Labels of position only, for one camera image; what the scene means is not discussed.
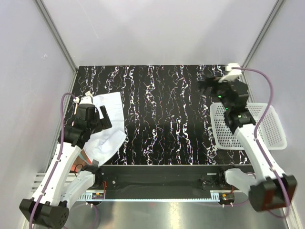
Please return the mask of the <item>white towel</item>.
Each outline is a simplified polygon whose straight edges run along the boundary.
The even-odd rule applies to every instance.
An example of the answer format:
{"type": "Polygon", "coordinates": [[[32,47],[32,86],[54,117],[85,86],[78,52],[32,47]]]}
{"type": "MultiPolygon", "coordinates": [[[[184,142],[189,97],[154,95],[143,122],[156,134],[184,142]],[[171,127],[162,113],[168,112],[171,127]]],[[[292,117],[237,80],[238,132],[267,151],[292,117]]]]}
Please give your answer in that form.
{"type": "Polygon", "coordinates": [[[105,106],[112,127],[91,135],[84,145],[84,151],[90,161],[96,160],[99,166],[109,161],[123,145],[127,135],[124,129],[123,105],[120,92],[100,94],[93,97],[93,104],[98,108],[105,106]]]}

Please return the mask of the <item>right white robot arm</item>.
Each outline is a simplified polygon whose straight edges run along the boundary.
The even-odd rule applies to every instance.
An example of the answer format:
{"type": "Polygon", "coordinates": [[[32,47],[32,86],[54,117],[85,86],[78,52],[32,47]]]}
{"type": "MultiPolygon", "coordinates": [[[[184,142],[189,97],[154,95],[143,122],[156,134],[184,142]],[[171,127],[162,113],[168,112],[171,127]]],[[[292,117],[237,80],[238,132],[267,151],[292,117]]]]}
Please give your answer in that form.
{"type": "Polygon", "coordinates": [[[258,123],[248,110],[247,84],[239,81],[221,81],[219,77],[199,80],[199,91],[210,90],[224,107],[224,122],[244,148],[254,170],[252,177],[236,167],[222,169],[216,177],[218,187],[237,188],[248,196],[257,212],[289,209],[297,186],[293,175],[286,175],[275,162],[268,148],[260,141],[258,123]]]}

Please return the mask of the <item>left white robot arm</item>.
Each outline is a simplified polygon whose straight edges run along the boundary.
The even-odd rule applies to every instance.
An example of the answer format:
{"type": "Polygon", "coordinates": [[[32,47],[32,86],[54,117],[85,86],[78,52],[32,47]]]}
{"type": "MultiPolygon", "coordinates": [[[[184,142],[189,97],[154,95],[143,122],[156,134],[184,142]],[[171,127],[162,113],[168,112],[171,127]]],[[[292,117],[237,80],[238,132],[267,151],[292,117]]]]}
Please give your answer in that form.
{"type": "Polygon", "coordinates": [[[65,185],[73,162],[92,134],[112,127],[105,106],[91,103],[77,107],[73,121],[61,129],[54,158],[30,199],[24,198],[19,206],[22,214],[33,225],[61,229],[69,211],[79,197],[89,188],[97,189],[103,184],[102,170],[98,165],[85,165],[78,176],[65,185]]]}

